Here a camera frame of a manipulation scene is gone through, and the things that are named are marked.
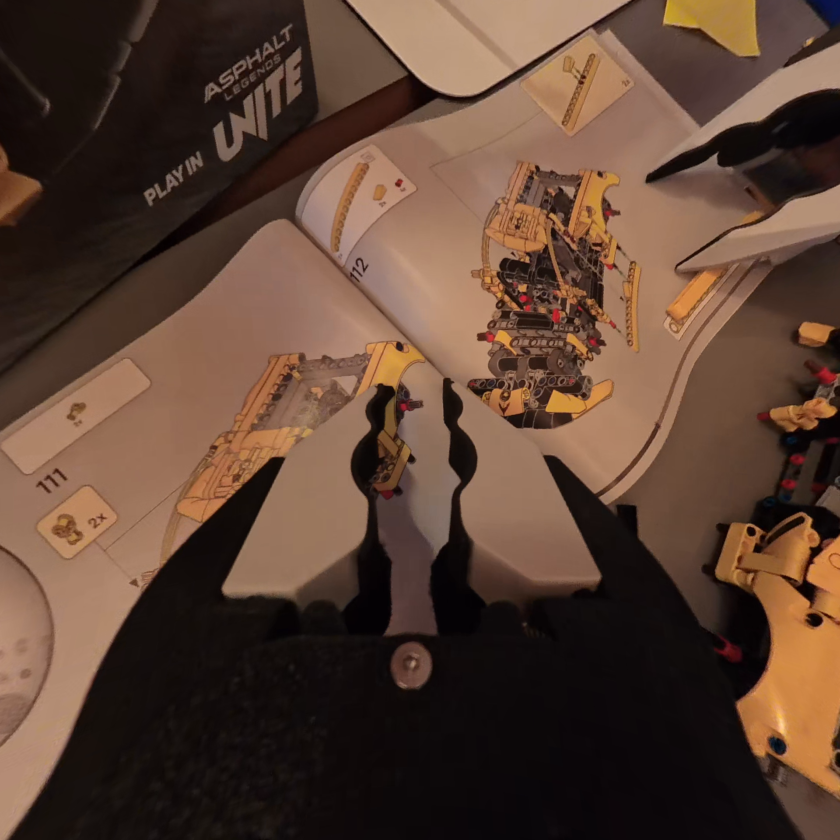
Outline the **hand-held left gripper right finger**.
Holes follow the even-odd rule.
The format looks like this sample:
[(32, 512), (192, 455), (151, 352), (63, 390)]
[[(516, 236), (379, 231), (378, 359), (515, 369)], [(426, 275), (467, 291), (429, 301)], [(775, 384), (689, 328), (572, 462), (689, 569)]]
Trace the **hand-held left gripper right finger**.
[(430, 573), (436, 616), (479, 616), (497, 602), (594, 591), (602, 576), (539, 448), (450, 379), (448, 464), (457, 476), (448, 540)]

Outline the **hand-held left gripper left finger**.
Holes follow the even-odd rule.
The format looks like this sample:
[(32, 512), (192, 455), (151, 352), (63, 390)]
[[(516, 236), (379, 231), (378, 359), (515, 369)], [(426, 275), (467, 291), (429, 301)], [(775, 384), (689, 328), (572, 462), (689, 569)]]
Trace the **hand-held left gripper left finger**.
[(392, 617), (392, 562), (376, 515), (379, 433), (394, 387), (355, 397), (285, 457), (223, 593), (329, 602), (345, 618)]

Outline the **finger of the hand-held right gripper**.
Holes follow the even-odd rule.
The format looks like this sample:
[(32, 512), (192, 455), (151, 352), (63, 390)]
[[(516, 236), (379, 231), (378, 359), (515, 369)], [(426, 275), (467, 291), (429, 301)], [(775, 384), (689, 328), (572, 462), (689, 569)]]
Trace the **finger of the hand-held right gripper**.
[(790, 64), (695, 132), (646, 175), (654, 183), (711, 157), (722, 168), (746, 170), (779, 154), (813, 151), (838, 138), (839, 46), (804, 49)]
[(763, 259), (777, 266), (838, 237), (838, 185), (772, 204), (746, 176), (728, 175), (726, 180), (755, 199), (763, 214), (752, 222), (723, 230), (678, 262), (676, 271), (698, 272)]

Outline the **yellow black brick car model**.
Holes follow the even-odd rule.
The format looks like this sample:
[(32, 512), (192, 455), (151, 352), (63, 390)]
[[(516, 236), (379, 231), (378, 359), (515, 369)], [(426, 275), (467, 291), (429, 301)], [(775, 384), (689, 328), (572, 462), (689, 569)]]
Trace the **yellow black brick car model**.
[(786, 460), (750, 520), (720, 523), (704, 571), (752, 598), (727, 638), (737, 709), (766, 773), (791, 770), (839, 793), (838, 368), (806, 360), (815, 384), (800, 402), (758, 415), (780, 431)]

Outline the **grey desk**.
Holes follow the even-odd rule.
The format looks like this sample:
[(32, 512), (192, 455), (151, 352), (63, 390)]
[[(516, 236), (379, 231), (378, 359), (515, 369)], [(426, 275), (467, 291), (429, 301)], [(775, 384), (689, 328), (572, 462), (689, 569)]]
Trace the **grey desk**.
[[(609, 18), (631, 55), (699, 123), (723, 110), (826, 31), (806, 2), (759, 2), (762, 56), (749, 66), (660, 24), (660, 2), (633, 2)], [(316, 166), (375, 130), (466, 107), (408, 75), (342, 2), (306, 2), (322, 97), (320, 121), (300, 132), (208, 204), (131, 272), (93, 298), (2, 373), (2, 425), (19, 419), (197, 294), (247, 237), (291, 217)], [(716, 524), (750, 514), (776, 479), (781, 454), (756, 413), (787, 401), (805, 352), (801, 321), (838, 313), (838, 245), (821, 245), (774, 269), (722, 327), (689, 375), (675, 425), (655, 462), (622, 497), (640, 534), (700, 620), (723, 628), (732, 597), (700, 572)]]

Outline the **yellow paper sheet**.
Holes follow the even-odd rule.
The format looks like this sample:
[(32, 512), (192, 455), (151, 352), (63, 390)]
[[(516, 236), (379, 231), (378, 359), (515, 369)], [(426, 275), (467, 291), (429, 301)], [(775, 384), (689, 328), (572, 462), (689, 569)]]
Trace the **yellow paper sheet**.
[(739, 57), (758, 57), (755, 1), (667, 1), (663, 24), (693, 28)]

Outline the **open instruction booklet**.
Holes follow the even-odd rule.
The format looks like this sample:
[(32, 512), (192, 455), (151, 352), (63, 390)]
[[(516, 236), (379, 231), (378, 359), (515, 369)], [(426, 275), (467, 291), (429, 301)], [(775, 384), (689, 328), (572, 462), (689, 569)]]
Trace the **open instruction booklet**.
[(185, 306), (2, 432), (2, 794), (45, 783), (131, 607), (269, 460), (391, 385), (381, 498), (448, 539), (445, 377), (611, 502), (707, 343), (682, 259), (746, 221), (715, 170), (647, 184), (697, 125), (612, 35), (326, 163)]

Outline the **black toy car box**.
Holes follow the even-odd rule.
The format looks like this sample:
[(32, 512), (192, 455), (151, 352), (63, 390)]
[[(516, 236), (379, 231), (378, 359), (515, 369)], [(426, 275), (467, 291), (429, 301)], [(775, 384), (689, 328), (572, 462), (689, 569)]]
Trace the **black toy car box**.
[(303, 2), (2, 1), (2, 371), (318, 109)]

